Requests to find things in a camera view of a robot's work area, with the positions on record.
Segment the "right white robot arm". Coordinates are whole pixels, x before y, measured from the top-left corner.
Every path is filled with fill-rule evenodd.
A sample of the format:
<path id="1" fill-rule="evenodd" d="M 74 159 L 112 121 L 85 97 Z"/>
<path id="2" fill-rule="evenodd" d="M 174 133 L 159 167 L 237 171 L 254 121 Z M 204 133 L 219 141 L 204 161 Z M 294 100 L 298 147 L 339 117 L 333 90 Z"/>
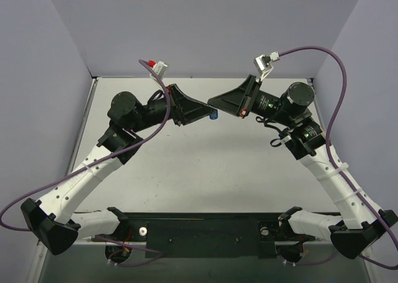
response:
<path id="1" fill-rule="evenodd" d="M 326 141 L 308 109 L 315 99 L 311 86 L 295 82 L 276 97 L 261 91 L 261 84 L 250 75 L 237 88 L 210 98 L 208 104 L 239 118 L 254 113 L 266 127 L 283 125 L 280 143 L 311 172 L 340 213 L 322 215 L 295 206 L 279 216 L 279 234 L 285 239 L 299 234 L 313 236 L 331 242 L 348 259 L 358 257 L 397 223 L 397 215 L 366 195 L 349 174 L 348 164 L 340 161 L 333 145 Z"/>

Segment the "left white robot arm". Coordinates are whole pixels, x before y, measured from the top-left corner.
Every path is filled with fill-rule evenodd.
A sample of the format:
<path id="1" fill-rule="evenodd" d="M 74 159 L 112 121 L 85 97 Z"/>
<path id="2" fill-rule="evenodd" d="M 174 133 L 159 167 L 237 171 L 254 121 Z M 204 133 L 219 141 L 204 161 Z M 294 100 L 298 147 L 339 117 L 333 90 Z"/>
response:
<path id="1" fill-rule="evenodd" d="M 210 105 L 185 95 L 176 84 L 156 91 L 147 104 L 123 91 L 113 97 L 107 113 L 109 127 L 73 171 L 38 200 L 28 198 L 21 211 L 28 228 L 53 254 L 70 248 L 75 241 L 107 234 L 119 241 L 126 237 L 126 217 L 116 208 L 78 213 L 82 201 L 109 175 L 125 165 L 143 143 L 138 133 L 172 120 L 185 126 L 215 115 Z"/>

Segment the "blue key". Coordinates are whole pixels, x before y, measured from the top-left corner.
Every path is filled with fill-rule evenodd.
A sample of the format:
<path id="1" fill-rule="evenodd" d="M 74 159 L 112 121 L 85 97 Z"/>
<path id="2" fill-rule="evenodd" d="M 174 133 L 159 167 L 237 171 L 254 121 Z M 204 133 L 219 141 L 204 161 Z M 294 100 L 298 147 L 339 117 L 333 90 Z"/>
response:
<path id="1" fill-rule="evenodd" d="M 217 111 L 217 110 L 214 110 L 214 111 L 209 115 L 209 118 L 210 118 L 211 120 L 216 120 L 216 119 L 218 119 L 218 111 Z"/>

